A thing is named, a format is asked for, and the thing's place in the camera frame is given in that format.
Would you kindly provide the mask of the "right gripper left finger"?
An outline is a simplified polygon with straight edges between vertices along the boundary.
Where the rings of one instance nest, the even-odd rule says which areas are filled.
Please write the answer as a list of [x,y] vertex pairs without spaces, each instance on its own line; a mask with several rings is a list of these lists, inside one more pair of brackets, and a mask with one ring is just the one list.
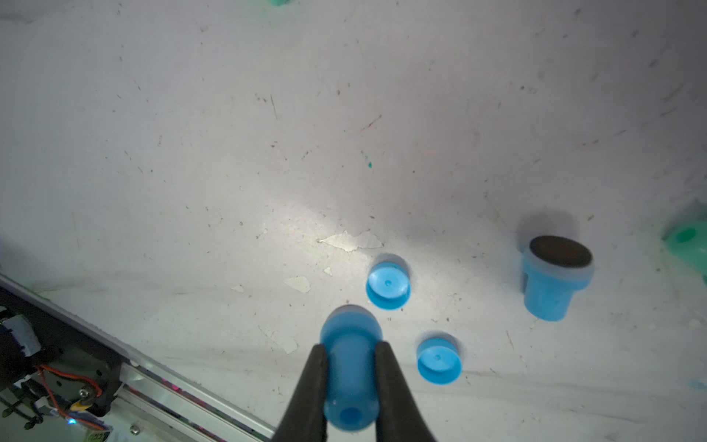
[[316,344],[309,353],[293,396],[272,442],[324,442],[328,421],[324,415],[327,397],[329,362],[324,344]]

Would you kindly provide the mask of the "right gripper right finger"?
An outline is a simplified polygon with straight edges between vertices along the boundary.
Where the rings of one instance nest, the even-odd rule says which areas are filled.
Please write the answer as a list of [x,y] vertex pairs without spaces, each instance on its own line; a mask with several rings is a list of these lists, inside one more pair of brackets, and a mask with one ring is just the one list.
[[377,442],[434,442],[388,342],[375,348],[375,375],[379,395]]

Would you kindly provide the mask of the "blue stamp cluster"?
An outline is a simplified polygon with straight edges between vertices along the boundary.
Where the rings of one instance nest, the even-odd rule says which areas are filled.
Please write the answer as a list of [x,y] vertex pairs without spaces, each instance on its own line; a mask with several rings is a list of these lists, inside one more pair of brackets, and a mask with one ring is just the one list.
[[375,349],[382,330],[367,309],[344,305],[335,309],[320,331],[328,357],[328,384],[323,412],[344,432],[358,432],[379,416]]

